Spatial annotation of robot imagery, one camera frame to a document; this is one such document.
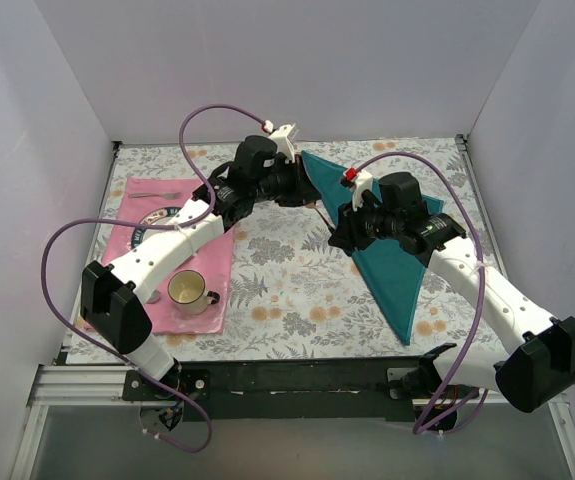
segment white wall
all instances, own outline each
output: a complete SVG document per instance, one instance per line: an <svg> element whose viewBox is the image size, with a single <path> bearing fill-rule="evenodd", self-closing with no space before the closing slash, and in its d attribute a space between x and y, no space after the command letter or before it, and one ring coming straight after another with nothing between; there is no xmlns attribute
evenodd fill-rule
<svg viewBox="0 0 575 480"><path fill-rule="evenodd" d="M112 140L215 101L301 139L468 133L538 0L37 0ZM191 141L253 126L207 115Z"/></svg>
<svg viewBox="0 0 575 480"><path fill-rule="evenodd" d="M512 281L575 316L575 2L540 3L471 143Z"/></svg>
<svg viewBox="0 0 575 480"><path fill-rule="evenodd" d="M0 1L0 478L9 475L36 367L63 330L39 293L50 232L97 214L111 144L38 8ZM81 228L51 262L69 310L90 241Z"/></svg>

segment teal cloth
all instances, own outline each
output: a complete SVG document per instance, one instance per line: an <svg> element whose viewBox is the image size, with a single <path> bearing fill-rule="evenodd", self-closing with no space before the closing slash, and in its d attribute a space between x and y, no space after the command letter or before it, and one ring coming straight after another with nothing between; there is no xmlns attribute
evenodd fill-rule
<svg viewBox="0 0 575 480"><path fill-rule="evenodd" d="M302 152L302 157L311 182L320 192L334 225L338 225L338 207L351 201L351 192L340 184L346 168L308 152ZM376 181L372 190L380 198ZM430 213L442 211L442 200L423 198ZM377 240L369 248L355 252L352 258L389 326L403 344L409 345L425 267L403 252L396 240Z"/></svg>

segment pink napkin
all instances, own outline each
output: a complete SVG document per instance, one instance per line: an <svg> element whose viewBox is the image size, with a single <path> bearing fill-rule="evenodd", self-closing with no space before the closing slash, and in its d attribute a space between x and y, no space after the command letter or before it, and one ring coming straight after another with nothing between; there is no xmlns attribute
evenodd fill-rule
<svg viewBox="0 0 575 480"><path fill-rule="evenodd" d="M178 208L191 197L193 191L200 186L198 179L157 180L153 178L127 179L125 194L118 210L118 219L131 222L152 223L157 219L173 216ZM175 200L165 200L161 197L129 198L131 193L171 193L181 192ZM103 256L103 264L110 263L114 258L124 255L140 243L144 235L152 235L153 230L145 234L145 230L134 230L128 227L114 227L107 249ZM153 333L221 333L229 299L231 281L231 264L234 254L233 229L202 247L198 255L187 260L169 275L158 287L162 297L158 302L145 305L145 311L151 319ZM174 274L181 270L195 270L205 277L207 290L220 294L220 302L207 307L199 315L184 315L178 310L169 294L167 285Z"/></svg>

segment white mug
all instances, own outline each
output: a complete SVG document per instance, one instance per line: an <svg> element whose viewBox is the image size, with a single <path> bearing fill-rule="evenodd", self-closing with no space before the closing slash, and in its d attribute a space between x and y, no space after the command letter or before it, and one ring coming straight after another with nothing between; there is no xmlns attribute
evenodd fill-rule
<svg viewBox="0 0 575 480"><path fill-rule="evenodd" d="M183 270L171 277L167 292L178 309L187 315L198 315L220 301L220 294L208 292L203 276L194 270Z"/></svg>

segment table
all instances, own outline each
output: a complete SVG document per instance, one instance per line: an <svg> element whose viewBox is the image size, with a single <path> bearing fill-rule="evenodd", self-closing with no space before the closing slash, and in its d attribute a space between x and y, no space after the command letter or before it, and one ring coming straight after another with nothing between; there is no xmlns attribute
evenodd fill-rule
<svg viewBox="0 0 575 480"><path fill-rule="evenodd" d="M207 174L232 159L235 149L236 144L193 145L190 153ZM498 265L471 173L455 139L301 142L297 149L347 167L392 150L428 158L445 172L473 218L481 233L486 262ZM465 224L446 188L420 162L388 158L369 170L376 177L398 170L411 172L424 194L444 200L444 211ZM130 176L170 179L192 175L176 146L121 147L102 216L116 217ZM93 258L102 256L111 228L99 228ZM181 361L204 361L417 355L445 342L462 343L474 311L441 278L428 271L418 299L411 345L403 345L389 328L352 260L327 246L328 235L312 209L285 209L270 203L255 207L235 232L232 289L223 333L164 335L165 347ZM500 351L502 345L483 322L472 348ZM66 362L112 363L115 359L74 337Z"/></svg>

